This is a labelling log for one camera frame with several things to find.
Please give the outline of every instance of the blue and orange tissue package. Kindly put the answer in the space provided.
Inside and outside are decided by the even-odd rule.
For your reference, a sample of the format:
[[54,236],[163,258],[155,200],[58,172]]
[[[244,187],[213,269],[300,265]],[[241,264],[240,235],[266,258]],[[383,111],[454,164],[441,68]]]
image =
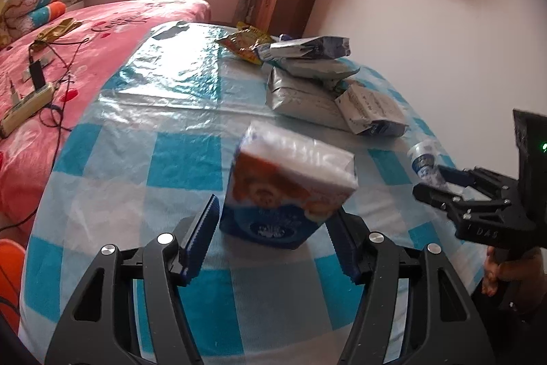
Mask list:
[[352,153],[255,121],[234,155],[220,229],[296,249],[357,188]]

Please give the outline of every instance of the stack of tissue packages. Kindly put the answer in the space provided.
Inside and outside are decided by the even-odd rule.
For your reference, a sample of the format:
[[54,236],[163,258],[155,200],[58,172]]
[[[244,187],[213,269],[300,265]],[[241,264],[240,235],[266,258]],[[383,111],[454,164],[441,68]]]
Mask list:
[[252,122],[234,155],[221,231],[296,249],[357,190],[354,155]]
[[319,36],[255,48],[268,76],[266,103],[274,111],[355,134],[401,136],[404,116],[386,95],[355,80],[349,39]]

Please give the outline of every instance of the yellow snack bag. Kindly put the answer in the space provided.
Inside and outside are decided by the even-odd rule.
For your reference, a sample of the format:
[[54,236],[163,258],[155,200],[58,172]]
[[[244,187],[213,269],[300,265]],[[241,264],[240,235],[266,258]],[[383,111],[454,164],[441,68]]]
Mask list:
[[272,37],[258,28],[243,22],[237,23],[237,29],[238,31],[235,33],[217,39],[216,43],[222,45],[245,61],[256,65],[262,65],[262,61],[256,56],[253,49],[257,45],[274,42]]

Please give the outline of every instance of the blue and white tablecloth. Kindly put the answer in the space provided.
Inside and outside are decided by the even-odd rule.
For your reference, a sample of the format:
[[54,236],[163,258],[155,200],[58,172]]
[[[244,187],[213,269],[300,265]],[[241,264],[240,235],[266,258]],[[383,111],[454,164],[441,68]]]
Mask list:
[[[39,360],[100,247],[144,246],[193,215],[211,193],[222,205],[236,144],[256,119],[355,153],[360,189],[346,210],[398,244],[421,249],[438,243],[467,289],[478,283],[483,249],[455,239],[442,214],[412,197],[417,177],[406,152],[435,137],[389,82],[364,66],[356,76],[398,102],[410,126],[402,138],[356,136],[275,116],[265,105],[259,68],[214,43],[224,35],[225,28],[204,24],[153,29],[70,134],[42,198],[25,262],[19,335]],[[448,155],[440,158],[452,164]],[[386,359],[400,349],[405,286],[400,281]],[[142,355],[153,359],[141,282],[135,290]],[[342,274],[324,226],[294,251],[217,229],[200,275],[181,289],[204,361],[222,364],[336,363],[361,294],[362,287]]]

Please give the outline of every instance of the power strip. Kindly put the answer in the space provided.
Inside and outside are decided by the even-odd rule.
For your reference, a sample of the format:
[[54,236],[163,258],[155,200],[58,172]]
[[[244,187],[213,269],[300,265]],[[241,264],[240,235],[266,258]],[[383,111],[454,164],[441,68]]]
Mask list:
[[51,82],[35,92],[29,93],[21,102],[7,111],[0,121],[0,133],[7,138],[10,133],[28,120],[32,115],[53,100],[55,88]]

